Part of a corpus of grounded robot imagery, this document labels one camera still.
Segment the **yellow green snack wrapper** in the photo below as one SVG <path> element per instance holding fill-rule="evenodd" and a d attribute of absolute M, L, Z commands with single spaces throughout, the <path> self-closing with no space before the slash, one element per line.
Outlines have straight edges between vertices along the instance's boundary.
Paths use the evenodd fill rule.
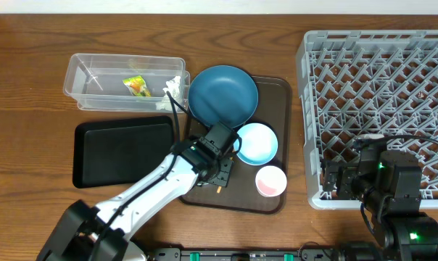
<path fill-rule="evenodd" d="M 151 92 L 147 88 L 145 80 L 140 76 L 134 76 L 123 80 L 123 84 L 134 96 L 151 97 Z"/>

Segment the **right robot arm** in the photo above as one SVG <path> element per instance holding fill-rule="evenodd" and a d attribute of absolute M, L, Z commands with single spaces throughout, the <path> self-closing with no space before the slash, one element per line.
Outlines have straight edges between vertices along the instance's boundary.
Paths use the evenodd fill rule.
<path fill-rule="evenodd" d="M 421 206 L 422 170 L 412 154 L 386 142 L 361 144 L 356 163 L 325 161 L 323 190 L 357 199 L 374 243 L 351 242 L 333 260 L 438 260 L 438 222 Z"/>

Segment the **pink cup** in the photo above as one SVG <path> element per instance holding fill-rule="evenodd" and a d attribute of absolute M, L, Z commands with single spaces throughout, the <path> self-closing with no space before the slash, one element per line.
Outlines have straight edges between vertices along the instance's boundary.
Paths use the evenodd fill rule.
<path fill-rule="evenodd" d="M 286 190 L 287 177 L 281 168 L 268 165 L 257 171 L 255 185 L 261 196 L 275 197 Z"/>

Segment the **white tissue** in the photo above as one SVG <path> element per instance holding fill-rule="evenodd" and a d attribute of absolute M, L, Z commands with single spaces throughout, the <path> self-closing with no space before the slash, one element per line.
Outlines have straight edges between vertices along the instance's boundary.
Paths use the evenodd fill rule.
<path fill-rule="evenodd" d="M 163 91 L 165 92 L 165 95 L 162 97 L 161 101 L 157 102 L 156 110 L 171 110 L 171 104 L 170 104 L 170 98 L 168 96 L 168 93 L 171 94 L 171 96 L 180 103 L 182 101 L 181 97 L 181 77 L 175 76 L 173 79 L 166 82 L 166 87 L 163 88 Z"/>

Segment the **light blue bowl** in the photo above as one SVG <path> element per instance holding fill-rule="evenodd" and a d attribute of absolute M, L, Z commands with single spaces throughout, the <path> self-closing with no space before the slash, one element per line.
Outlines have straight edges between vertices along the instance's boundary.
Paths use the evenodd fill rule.
<path fill-rule="evenodd" d="M 238 130 L 241 140 L 234 142 L 238 158 L 248 165 L 264 165 L 278 151 L 278 139 L 274 131 L 262 123 L 246 124 Z"/>

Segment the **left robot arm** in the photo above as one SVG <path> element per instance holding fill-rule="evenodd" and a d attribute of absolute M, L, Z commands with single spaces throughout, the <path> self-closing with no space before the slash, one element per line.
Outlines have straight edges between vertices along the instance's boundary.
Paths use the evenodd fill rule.
<path fill-rule="evenodd" d="M 241 143 L 238 133 L 216 123 L 196 140 L 183 140 L 158 167 L 129 189 L 89 207 L 78 200 L 63 213 L 38 260 L 145 260 L 131 238 L 141 226 L 198 182 L 220 172 L 222 160 Z"/>

